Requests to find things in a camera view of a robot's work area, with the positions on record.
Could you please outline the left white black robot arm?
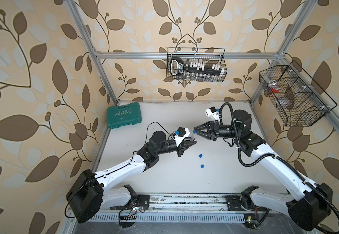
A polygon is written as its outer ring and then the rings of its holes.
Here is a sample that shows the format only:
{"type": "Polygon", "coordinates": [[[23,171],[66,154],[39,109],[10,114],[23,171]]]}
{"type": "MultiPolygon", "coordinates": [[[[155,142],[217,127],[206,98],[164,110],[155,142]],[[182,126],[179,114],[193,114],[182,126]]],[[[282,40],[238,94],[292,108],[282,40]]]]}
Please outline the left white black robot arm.
{"type": "Polygon", "coordinates": [[[156,131],[128,160],[98,172],[90,169],[83,171],[66,195],[67,206],[71,208],[77,222],[81,224],[89,221],[101,208],[132,207],[137,197],[132,187],[124,185],[116,189],[115,186],[153,167],[161,154],[175,152],[181,157],[197,143],[189,135],[187,128],[179,128],[171,139],[166,138],[164,132],[156,131]]]}

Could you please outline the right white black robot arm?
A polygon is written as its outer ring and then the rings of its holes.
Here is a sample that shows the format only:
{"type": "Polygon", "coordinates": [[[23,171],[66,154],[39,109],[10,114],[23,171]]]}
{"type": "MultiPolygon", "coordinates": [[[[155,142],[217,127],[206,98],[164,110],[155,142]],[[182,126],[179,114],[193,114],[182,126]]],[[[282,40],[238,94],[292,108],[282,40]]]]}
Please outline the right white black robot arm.
{"type": "Polygon", "coordinates": [[[250,186],[241,193],[246,210],[253,206],[264,207],[290,217],[303,230],[317,229],[324,234],[328,233],[320,226],[324,219],[335,214],[339,221],[339,211],[332,203],[332,189],[325,183],[317,184],[299,172],[263,138],[253,133],[252,117],[248,112],[233,110],[232,105],[225,102],[219,109],[206,109],[205,114],[211,121],[196,126],[195,134],[212,141],[219,138],[233,139],[242,166],[251,168],[261,164],[287,190],[287,194],[281,194],[250,186]]]}

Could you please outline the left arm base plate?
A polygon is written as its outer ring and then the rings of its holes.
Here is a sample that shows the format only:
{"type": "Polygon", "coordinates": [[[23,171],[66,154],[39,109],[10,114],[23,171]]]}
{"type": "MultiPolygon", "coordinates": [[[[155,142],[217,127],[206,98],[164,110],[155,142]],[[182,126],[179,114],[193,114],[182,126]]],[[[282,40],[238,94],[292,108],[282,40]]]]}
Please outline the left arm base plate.
{"type": "Polygon", "coordinates": [[[126,205],[116,206],[116,210],[131,210],[138,209],[140,211],[145,211],[150,206],[150,195],[137,195],[131,198],[126,205]]]}

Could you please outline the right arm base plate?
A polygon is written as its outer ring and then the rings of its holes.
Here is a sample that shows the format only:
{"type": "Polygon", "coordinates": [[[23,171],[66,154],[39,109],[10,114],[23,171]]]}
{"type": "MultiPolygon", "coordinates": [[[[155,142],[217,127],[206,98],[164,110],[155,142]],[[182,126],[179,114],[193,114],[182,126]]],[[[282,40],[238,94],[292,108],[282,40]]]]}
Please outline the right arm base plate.
{"type": "Polygon", "coordinates": [[[225,197],[228,211],[265,212],[264,207],[255,206],[250,199],[241,195],[229,195],[225,197]]]}

